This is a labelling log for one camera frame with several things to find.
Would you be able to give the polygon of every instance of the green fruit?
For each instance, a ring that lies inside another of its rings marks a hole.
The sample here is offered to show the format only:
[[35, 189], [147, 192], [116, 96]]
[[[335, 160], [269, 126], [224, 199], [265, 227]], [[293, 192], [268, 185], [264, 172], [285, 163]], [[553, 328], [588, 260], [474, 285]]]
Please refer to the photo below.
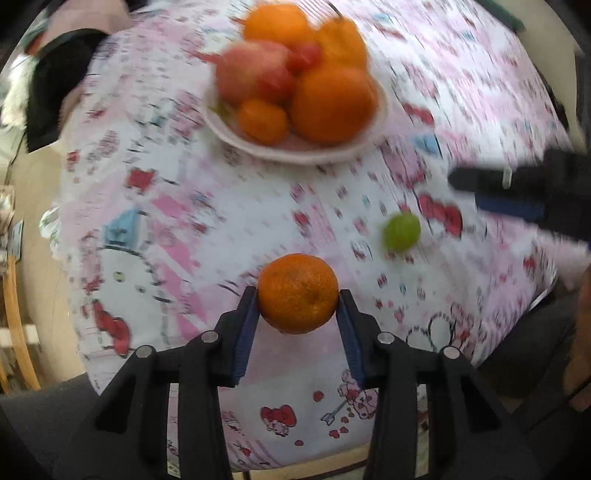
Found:
[[394, 215], [384, 227], [384, 245], [388, 251], [404, 252], [421, 236], [421, 222], [416, 215], [405, 212]]

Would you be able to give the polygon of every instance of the white plate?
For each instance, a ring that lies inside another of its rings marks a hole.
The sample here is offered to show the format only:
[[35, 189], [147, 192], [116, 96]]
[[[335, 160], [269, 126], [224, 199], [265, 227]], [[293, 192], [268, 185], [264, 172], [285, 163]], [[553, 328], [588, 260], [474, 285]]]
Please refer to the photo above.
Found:
[[377, 80], [378, 110], [369, 126], [350, 142], [334, 147], [322, 147], [302, 140], [294, 134], [275, 147], [265, 147], [250, 141], [240, 129], [228, 125], [217, 114], [219, 98], [212, 83], [203, 96], [203, 119], [220, 140], [263, 160], [300, 165], [318, 165], [355, 160], [381, 140], [392, 102], [386, 88]]

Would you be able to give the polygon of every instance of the person's hand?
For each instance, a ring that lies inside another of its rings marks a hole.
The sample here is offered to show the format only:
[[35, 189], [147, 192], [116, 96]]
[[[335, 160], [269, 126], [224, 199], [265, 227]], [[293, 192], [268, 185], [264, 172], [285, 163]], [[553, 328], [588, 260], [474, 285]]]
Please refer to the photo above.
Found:
[[[570, 350], [570, 362], [564, 371], [563, 385], [567, 394], [575, 391], [591, 375], [591, 267], [583, 275], [576, 314], [577, 332]], [[577, 411], [591, 406], [591, 385], [570, 402]]]

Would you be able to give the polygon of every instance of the tablecloth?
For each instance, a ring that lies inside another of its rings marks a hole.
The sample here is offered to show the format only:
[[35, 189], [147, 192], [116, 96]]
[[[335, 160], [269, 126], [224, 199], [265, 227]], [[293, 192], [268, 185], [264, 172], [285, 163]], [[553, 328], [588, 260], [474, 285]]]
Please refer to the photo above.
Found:
[[[352, 163], [264, 162], [218, 141], [200, 96], [209, 55], [239, 35], [249, 2], [178, 2], [109, 37], [63, 138], [61, 248], [72, 318], [100, 392], [142, 344], [211, 329], [289, 252], [326, 260], [362, 312], [410, 345], [454, 345], [477, 365], [554, 267], [534, 228], [486, 216], [450, 190], [455, 164], [514, 166], [568, 137], [516, 36], [471, 0], [335, 0], [394, 97], [384, 139]], [[320, 0], [300, 5], [315, 22]], [[391, 215], [422, 233], [386, 252]], [[369, 440], [377, 392], [348, 371], [336, 322], [284, 335], [260, 321], [246, 376], [220, 389], [230, 462], [266, 469]], [[169, 454], [176, 445], [171, 396]]]

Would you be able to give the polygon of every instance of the beige floor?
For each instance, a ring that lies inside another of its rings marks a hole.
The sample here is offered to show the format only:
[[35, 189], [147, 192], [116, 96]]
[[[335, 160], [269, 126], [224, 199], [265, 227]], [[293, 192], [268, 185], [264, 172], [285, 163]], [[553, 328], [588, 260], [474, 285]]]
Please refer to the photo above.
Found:
[[[544, 0], [499, 0], [525, 23], [521, 36], [531, 58], [565, 104], [572, 129], [573, 144], [584, 149], [576, 125], [574, 108], [576, 81], [574, 55], [577, 48], [572, 36]], [[66, 303], [67, 278], [60, 264], [51, 258], [47, 241], [40, 237], [38, 224], [43, 212], [59, 196], [60, 158], [48, 150], [17, 158], [11, 172], [16, 187], [16, 220], [25, 219], [23, 258], [18, 268], [19, 297], [22, 314], [36, 325], [41, 341], [41, 365], [47, 383], [59, 382], [83, 372], [76, 354], [76, 335]], [[336, 459], [314, 465], [299, 465], [274, 472], [253, 475], [259, 480], [301, 478], [356, 462], [365, 456], [359, 449]]]

